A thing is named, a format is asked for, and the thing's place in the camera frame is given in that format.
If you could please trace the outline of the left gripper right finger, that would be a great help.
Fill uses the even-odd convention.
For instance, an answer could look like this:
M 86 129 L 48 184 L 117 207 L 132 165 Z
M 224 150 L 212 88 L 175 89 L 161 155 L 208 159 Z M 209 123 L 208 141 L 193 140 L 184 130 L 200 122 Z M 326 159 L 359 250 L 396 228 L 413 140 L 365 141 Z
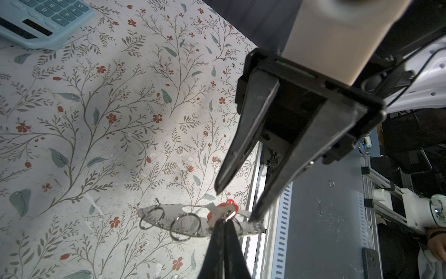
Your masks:
M 225 279 L 252 279 L 233 220 L 224 225 L 224 275 Z

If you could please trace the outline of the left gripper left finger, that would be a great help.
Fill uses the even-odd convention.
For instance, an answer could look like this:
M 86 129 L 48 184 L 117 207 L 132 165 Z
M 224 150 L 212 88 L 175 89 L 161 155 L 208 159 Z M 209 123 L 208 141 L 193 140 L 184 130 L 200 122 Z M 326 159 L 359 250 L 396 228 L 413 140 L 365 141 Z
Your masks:
M 223 219 L 216 221 L 198 279 L 222 279 L 224 270 Z

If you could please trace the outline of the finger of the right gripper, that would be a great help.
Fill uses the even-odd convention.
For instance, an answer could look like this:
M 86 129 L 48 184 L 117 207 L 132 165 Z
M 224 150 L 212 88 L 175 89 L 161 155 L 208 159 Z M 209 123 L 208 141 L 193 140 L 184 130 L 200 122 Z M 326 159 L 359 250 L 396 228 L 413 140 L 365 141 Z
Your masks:
M 250 75 L 238 128 L 215 180 L 216 194 L 226 189 L 251 154 L 279 86 L 279 79 L 263 70 Z
M 357 139 L 348 132 L 364 113 L 365 109 L 353 101 L 327 100 L 321 105 L 311 116 L 304 132 L 288 149 L 277 171 L 268 180 L 267 189 L 264 190 L 257 208 L 261 219 L 285 187 L 311 162 L 323 155 L 340 160 L 354 149 Z

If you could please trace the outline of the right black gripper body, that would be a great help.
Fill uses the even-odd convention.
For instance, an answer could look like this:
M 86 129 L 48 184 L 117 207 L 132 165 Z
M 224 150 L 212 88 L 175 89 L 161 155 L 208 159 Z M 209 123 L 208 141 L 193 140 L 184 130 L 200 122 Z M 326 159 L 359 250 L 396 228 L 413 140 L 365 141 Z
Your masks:
M 282 155 L 288 153 L 297 137 L 304 132 L 311 116 L 327 100 L 353 101 L 365 109 L 357 124 L 348 132 L 357 139 L 357 143 L 386 117 L 385 105 L 380 98 L 261 49 L 255 49 L 247 55 L 243 73 L 238 80 L 235 102 L 239 116 L 250 75 L 256 70 L 276 76 L 280 82 L 277 95 L 264 119 L 258 142 L 263 141 Z M 338 161 L 326 155 L 321 158 L 326 165 Z

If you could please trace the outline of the red key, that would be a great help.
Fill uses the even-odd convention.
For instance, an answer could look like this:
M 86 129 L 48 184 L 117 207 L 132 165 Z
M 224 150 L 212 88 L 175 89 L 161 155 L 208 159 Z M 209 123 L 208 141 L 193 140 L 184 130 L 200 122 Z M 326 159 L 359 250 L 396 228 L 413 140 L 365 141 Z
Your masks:
M 207 215 L 208 225 L 214 224 L 218 219 L 233 220 L 239 212 L 239 206 L 233 199 L 228 199 L 226 202 L 219 205 L 211 204 L 208 207 L 209 213 Z

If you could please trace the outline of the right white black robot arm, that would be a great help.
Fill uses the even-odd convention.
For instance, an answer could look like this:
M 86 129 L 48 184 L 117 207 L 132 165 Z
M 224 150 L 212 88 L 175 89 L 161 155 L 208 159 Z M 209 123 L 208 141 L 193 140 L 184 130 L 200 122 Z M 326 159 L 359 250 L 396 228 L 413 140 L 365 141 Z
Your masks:
M 256 49 L 236 88 L 222 193 L 258 142 L 281 155 L 251 219 L 315 160 L 342 160 L 388 113 L 446 104 L 444 1 L 209 1 Z

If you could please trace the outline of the light blue calculator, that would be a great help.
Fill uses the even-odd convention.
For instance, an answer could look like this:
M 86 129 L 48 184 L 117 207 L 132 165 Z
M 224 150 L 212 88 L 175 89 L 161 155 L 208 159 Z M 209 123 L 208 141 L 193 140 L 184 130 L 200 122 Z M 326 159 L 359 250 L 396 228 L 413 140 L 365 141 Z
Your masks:
M 1 37 L 29 49 L 58 50 L 94 14 L 83 1 L 1 1 Z

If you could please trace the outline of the aluminium front rail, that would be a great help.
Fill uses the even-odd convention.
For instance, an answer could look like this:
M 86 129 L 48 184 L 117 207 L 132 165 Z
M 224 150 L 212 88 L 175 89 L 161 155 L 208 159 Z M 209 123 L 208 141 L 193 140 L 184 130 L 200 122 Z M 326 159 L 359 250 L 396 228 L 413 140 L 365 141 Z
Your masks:
M 258 149 L 256 153 L 256 161 L 254 164 L 253 180 L 251 183 L 250 197 L 249 197 L 249 207 L 248 211 L 254 214 L 254 219 L 256 221 L 261 221 L 261 215 L 257 213 L 257 208 L 260 205 L 260 200 L 264 190 L 266 188 L 266 180 L 268 173 L 268 166 L 263 161 L 264 145 L 262 143 L 258 144 Z M 245 259 L 248 268 L 254 273 L 257 264 L 262 260 L 259 256 L 262 253 L 262 240 L 264 239 L 263 233 L 249 237 L 246 241 L 245 249 Z

